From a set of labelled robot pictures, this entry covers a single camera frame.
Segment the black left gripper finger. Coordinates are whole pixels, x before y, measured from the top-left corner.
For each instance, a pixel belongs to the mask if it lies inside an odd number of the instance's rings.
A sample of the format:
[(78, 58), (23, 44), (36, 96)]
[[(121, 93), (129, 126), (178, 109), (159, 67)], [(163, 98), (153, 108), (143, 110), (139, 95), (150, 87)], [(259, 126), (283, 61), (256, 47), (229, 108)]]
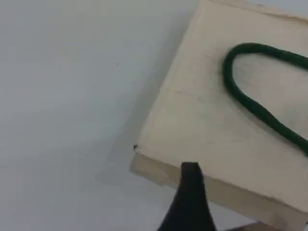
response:
[(215, 231), (197, 162), (181, 164), (180, 183), (159, 231)]

